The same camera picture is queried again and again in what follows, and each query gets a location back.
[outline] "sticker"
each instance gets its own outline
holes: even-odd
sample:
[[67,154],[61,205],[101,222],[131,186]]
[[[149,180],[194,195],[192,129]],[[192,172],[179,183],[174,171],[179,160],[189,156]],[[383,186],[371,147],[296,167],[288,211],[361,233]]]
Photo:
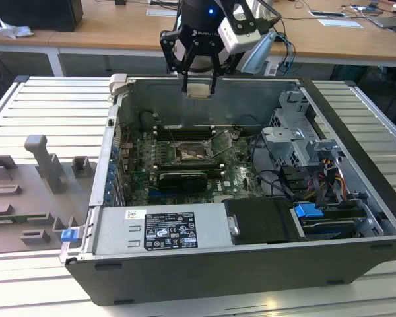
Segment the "sticker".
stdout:
[[129,209],[126,211],[125,219],[144,219],[146,213],[146,209]]
[[198,248],[194,213],[144,214],[147,251]]

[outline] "blue tab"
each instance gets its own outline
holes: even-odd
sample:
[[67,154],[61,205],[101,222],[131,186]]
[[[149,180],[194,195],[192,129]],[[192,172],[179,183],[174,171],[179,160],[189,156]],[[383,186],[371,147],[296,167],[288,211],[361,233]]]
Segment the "blue tab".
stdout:
[[321,210],[315,208],[314,203],[300,203],[294,209],[299,218],[324,216],[324,213]]
[[65,229],[62,231],[60,241],[62,242],[78,242],[79,229]]

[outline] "desk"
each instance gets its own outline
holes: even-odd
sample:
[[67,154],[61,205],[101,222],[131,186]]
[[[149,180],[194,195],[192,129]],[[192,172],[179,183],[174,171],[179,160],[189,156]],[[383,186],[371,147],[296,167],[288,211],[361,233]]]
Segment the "desk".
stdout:
[[[8,90],[0,101],[0,116],[2,111],[8,109],[26,110],[27,103],[30,108],[36,107],[36,115],[43,118],[49,116],[46,113],[51,108],[68,111],[81,109],[85,112],[97,108],[106,109],[109,103],[102,94],[91,95],[79,90],[78,93],[71,93],[72,101],[69,103],[50,102],[56,101],[55,88],[66,91],[60,94],[64,98],[68,91],[73,92],[79,87],[105,89],[108,81],[109,78],[97,77],[31,77],[27,83],[15,83]],[[344,123],[354,131],[355,138],[396,187],[396,129],[393,124],[358,88],[347,88],[343,82],[314,81],[314,84],[336,109],[337,114],[346,110],[347,116],[342,116]],[[32,89],[24,92],[23,88],[27,87],[37,89],[34,92]],[[354,92],[354,96],[337,93],[346,91]],[[364,112],[363,109],[366,108],[372,112]],[[48,147],[53,148],[53,153],[57,153],[60,162],[71,162],[73,155],[88,155],[90,160],[97,161],[103,126],[92,125],[89,121],[93,117],[80,118],[87,125],[61,123],[67,129],[55,129],[55,123],[38,125],[36,120],[25,120],[26,126],[23,129],[15,129],[13,125],[0,127],[0,137],[13,136],[11,151],[17,164],[33,163],[32,156],[23,147],[24,139],[31,133],[46,134],[49,137]],[[320,128],[325,133],[328,131],[325,125]],[[0,154],[3,151],[9,154],[8,146],[9,144],[1,142]],[[59,250],[39,251],[35,256],[28,256],[24,252],[0,254],[0,317],[61,317],[69,314],[86,317],[396,316],[396,261],[380,264],[349,285],[98,307],[59,262],[58,254]]]
[[[317,10],[340,11],[349,0],[307,0]],[[368,0],[352,3],[367,5]],[[0,35],[0,51],[40,52],[48,55],[56,76],[64,75],[59,54],[163,56],[158,37],[161,30],[172,29],[173,17],[149,17],[147,5],[113,1],[82,0],[84,17],[75,32],[37,31],[30,38],[12,40]],[[306,6],[280,0],[275,7],[284,17],[310,17]],[[381,4],[384,9],[391,5]],[[323,26],[317,20],[285,20],[286,31],[296,46],[296,62],[396,67],[396,33],[382,30],[369,21],[357,20],[364,28]],[[275,43],[271,60],[278,62],[284,45]]]

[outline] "colorful wires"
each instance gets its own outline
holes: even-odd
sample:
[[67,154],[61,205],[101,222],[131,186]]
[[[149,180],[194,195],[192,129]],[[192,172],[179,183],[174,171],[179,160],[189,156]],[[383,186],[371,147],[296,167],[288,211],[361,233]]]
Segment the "colorful wires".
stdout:
[[342,198],[346,200],[346,181],[339,174],[335,175],[335,179],[340,183],[342,189]]

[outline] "power supply label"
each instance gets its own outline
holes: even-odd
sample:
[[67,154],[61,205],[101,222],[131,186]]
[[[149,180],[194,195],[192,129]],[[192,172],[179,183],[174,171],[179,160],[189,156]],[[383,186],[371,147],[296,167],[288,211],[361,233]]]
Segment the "power supply label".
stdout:
[[147,251],[198,248],[193,213],[148,213],[144,234]]

